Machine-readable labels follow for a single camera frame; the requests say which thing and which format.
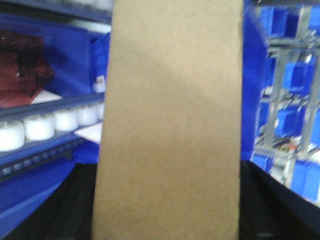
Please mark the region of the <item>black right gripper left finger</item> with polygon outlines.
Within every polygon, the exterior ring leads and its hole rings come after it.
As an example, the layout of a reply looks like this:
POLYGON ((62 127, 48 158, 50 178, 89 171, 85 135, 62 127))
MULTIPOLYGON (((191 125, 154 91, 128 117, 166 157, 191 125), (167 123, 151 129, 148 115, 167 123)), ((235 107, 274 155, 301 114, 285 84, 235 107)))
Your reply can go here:
POLYGON ((62 184, 5 240, 90 240, 97 164, 77 163, 62 184))

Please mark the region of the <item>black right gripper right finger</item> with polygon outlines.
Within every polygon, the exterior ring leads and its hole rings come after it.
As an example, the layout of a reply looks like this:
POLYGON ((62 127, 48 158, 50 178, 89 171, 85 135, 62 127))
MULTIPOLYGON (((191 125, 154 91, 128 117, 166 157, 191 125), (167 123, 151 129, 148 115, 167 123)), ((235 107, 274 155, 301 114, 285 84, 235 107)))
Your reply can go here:
POLYGON ((241 161, 238 233, 240 240, 318 240, 320 209, 241 161))

